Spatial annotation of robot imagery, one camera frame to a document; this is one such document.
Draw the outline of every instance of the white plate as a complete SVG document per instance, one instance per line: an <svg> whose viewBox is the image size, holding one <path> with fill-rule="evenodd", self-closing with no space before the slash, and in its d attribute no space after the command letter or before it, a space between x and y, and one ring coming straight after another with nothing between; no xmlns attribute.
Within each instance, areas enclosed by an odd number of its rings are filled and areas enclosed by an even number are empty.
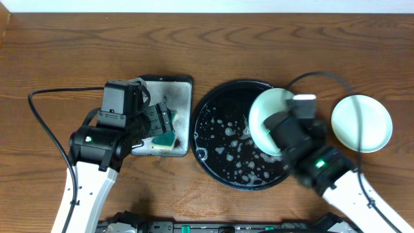
<svg viewBox="0 0 414 233"><path fill-rule="evenodd" d="M332 128L339 141L357 151L357 127L353 96L341 100L332 113ZM393 133L393 122L385 107L369 96L355 95L362 112L361 152L370 153L383 148Z"/></svg>
<svg viewBox="0 0 414 233"><path fill-rule="evenodd" d="M264 91L254 100L248 115L248 125L253 141L268 155L281 155L272 137L266 134L267 129L263 122L274 113L287 110L286 101L282 98L292 98L293 94L288 91L286 96L283 96L283 92L285 90L282 88Z"/></svg>

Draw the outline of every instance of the wooden table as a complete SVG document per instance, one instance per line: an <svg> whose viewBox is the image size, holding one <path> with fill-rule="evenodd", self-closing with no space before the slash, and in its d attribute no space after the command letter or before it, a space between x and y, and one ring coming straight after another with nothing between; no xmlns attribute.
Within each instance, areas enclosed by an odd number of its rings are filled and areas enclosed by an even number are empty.
<svg viewBox="0 0 414 233"><path fill-rule="evenodd" d="M66 173L55 145L33 117L27 94L57 87L103 86L140 74L190 74L193 104L220 83L257 78L283 86L310 71L331 71L376 98L394 123L389 144L364 155L378 193L414 225L414 16L349 14L12 14L0 48L0 231L48 232ZM317 93L330 122L345 92L310 78L298 93ZM41 116L68 151L102 92L44 94ZM331 132L331 143L355 158ZM295 179L258 192L227 188L193 153L132 157L101 218L130 210L177 221L277 222L338 213Z"/></svg>

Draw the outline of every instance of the sponge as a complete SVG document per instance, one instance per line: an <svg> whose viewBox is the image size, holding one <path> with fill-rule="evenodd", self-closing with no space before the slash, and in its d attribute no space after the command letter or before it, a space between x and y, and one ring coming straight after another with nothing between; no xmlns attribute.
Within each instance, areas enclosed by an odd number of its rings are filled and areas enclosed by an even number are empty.
<svg viewBox="0 0 414 233"><path fill-rule="evenodd" d="M171 113L171 123L174 123L174 121L177 119L177 113L173 112ZM175 132L170 131L165 134L156 136L151 141L151 145L154 148L162 148L162 149L173 149L175 143Z"/></svg>

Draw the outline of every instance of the green led light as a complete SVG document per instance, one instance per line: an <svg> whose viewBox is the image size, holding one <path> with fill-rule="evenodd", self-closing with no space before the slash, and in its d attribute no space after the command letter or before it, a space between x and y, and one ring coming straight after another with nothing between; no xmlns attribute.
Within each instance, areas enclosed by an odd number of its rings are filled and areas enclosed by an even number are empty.
<svg viewBox="0 0 414 233"><path fill-rule="evenodd" d="M323 165L325 165L325 162L324 161L318 161L315 166L317 168L321 168Z"/></svg>

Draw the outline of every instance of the wet plate surface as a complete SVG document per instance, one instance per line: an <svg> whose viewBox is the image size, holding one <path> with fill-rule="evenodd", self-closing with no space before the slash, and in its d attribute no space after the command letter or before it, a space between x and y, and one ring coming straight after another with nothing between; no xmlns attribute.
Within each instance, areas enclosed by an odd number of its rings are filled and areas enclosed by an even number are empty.
<svg viewBox="0 0 414 233"><path fill-rule="evenodd" d="M204 171L240 190L260 190L286 179L281 157L263 153L248 127L250 106L270 84L238 80L210 91L191 118L191 148Z"/></svg>

